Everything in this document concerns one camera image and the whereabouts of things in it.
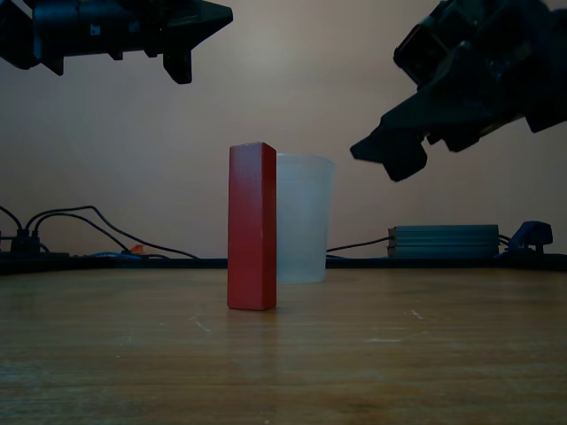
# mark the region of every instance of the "translucent plastic cup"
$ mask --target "translucent plastic cup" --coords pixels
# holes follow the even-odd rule
[[[277,280],[325,280],[335,164],[315,155],[277,155]]]

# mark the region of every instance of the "electrical cord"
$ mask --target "electrical cord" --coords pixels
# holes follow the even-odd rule
[[[6,236],[6,237],[0,237],[0,241],[13,241],[14,239],[16,239],[16,236]],[[37,242],[37,241],[31,241],[32,243],[35,243],[37,245],[39,245],[40,248],[43,248],[43,250],[49,254],[50,250],[47,246],[45,246],[43,243],[41,242]]]
[[[16,225],[18,226],[18,230],[22,230],[22,226],[21,226],[21,223],[18,220],[18,217],[16,217],[14,214],[12,214],[10,211],[8,211],[7,208],[4,208],[3,206],[0,206],[0,211],[4,212],[12,220],[14,220],[16,222]]]
[[[347,245],[347,246],[339,246],[338,248],[331,248],[330,250],[327,250],[327,252],[350,250],[352,248],[358,248],[359,246],[368,246],[368,245],[373,245],[375,243],[381,243],[381,242],[389,241],[390,239],[391,239],[390,237],[383,237],[382,239],[377,239],[376,241],[370,241],[370,242],[365,242],[365,243],[355,243],[354,245]]]
[[[60,209],[57,209],[57,210],[49,210],[49,211],[40,212],[40,213],[36,214],[34,217],[32,217],[32,218],[27,222],[26,229],[29,230],[29,228],[30,228],[30,227],[32,226],[32,224],[34,223],[34,220],[36,220],[36,219],[38,219],[38,218],[40,218],[40,217],[42,217],[42,216],[44,216],[44,215],[53,214],[53,213],[69,213],[69,212],[72,212],[72,211],[82,211],[82,210],[92,210],[92,211],[94,211],[94,212],[97,214],[97,216],[100,217],[100,219],[106,224],[106,226],[108,226],[109,228],[111,228],[111,229],[114,230],[115,232],[118,232],[118,233],[120,233],[121,235],[123,235],[123,236],[125,236],[125,237],[129,237],[130,239],[132,239],[132,240],[134,240],[134,241],[136,241],[136,242],[138,242],[138,243],[142,243],[142,244],[144,244],[144,245],[146,245],[146,246],[151,246],[152,248],[155,248],[155,249],[157,249],[157,250],[162,250],[162,251],[167,251],[167,252],[173,252],[173,253],[176,253],[176,254],[181,254],[181,255],[184,255],[184,256],[186,256],[186,257],[190,257],[190,258],[192,258],[192,259],[199,259],[199,257],[197,257],[197,256],[195,256],[195,255],[193,255],[193,254],[190,254],[190,253],[188,253],[188,252],[179,251],[179,250],[174,250],[174,249],[171,249],[171,248],[166,248],[166,247],[164,247],[164,246],[159,246],[159,245],[157,245],[157,244],[155,244],[155,243],[149,243],[149,242],[146,242],[146,241],[143,240],[143,239],[140,239],[139,237],[132,236],[130,233],[126,233],[125,231],[120,230],[119,228],[115,227],[110,221],[108,221],[108,220],[106,219],[106,217],[105,217],[95,206],[93,206],[93,205],[78,206],[78,207],[75,207],[75,208],[60,208]],[[43,218],[41,218],[41,219],[35,224],[35,230],[37,230],[37,229],[39,228],[39,224],[42,222],[42,220],[43,220]]]
[[[67,214],[67,213],[64,213],[64,212],[55,212],[53,214],[44,215],[39,221],[37,221],[37,224],[35,224],[34,233],[38,233],[39,232],[39,226],[43,223],[44,220],[47,220],[50,217],[73,217],[74,219],[84,221],[85,223],[90,224],[93,228],[95,228],[99,232],[104,233],[106,236],[110,237],[116,244],[118,244],[122,248],[122,250],[129,251],[128,247],[124,243],[122,243],[121,241],[116,239],[114,236],[112,236],[106,230],[97,226],[95,223],[93,223],[89,219],[85,219],[84,217],[81,217],[80,215],[76,215],[76,214]]]
[[[99,252],[97,254],[90,254],[87,257],[115,257],[117,259],[171,259],[165,255],[160,254],[148,254],[148,255],[136,255],[136,254],[123,254],[122,252]]]
[[[91,258],[114,257],[117,259],[141,259],[137,255],[128,255],[128,254],[123,254],[121,252],[113,252],[113,251],[99,252],[98,254],[87,255],[87,257],[91,257]]]

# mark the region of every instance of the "white wall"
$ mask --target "white wall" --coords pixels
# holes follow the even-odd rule
[[[337,163],[332,245],[395,225],[498,223],[511,236],[542,220],[554,227],[553,251],[567,251],[564,124],[532,135],[519,121],[460,154],[438,143],[401,183],[350,156],[415,92],[392,52],[436,0],[217,1],[235,22],[194,51],[189,86],[142,53],[68,58],[61,78],[0,61],[0,205],[26,219],[93,204],[153,242],[225,256],[229,146],[263,141]],[[0,216],[0,229],[13,225]],[[63,218],[45,223],[42,240],[53,251],[114,249]]]

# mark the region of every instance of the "wooden surface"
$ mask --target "wooden surface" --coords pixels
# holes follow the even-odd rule
[[[566,302],[516,270],[333,270],[264,313],[225,271],[2,277],[0,423],[566,423]]]

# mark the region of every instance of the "red block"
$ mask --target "red block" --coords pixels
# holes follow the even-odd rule
[[[228,304],[276,306],[276,151],[265,143],[230,148]]]

